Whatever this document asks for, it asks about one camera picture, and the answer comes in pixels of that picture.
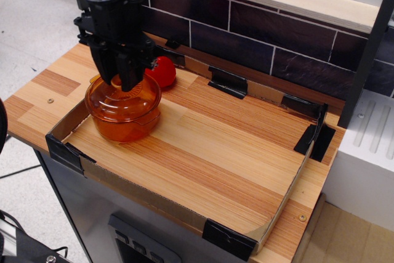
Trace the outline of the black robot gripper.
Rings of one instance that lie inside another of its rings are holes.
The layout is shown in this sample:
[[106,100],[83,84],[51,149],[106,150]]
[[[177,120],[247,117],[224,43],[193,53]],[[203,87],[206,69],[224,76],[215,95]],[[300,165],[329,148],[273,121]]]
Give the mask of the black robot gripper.
[[76,0],[81,15],[74,20],[78,38],[90,47],[93,61],[107,84],[119,75],[122,91],[143,79],[156,65],[155,42],[142,30],[145,0]]

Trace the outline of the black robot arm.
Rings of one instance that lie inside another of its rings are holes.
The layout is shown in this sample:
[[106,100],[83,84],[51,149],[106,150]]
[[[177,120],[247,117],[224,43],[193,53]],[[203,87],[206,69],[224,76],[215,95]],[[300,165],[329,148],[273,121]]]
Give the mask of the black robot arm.
[[152,68],[155,42],[142,31],[144,0],[77,0],[82,14],[75,18],[79,41],[87,45],[107,84],[118,76],[128,92]]

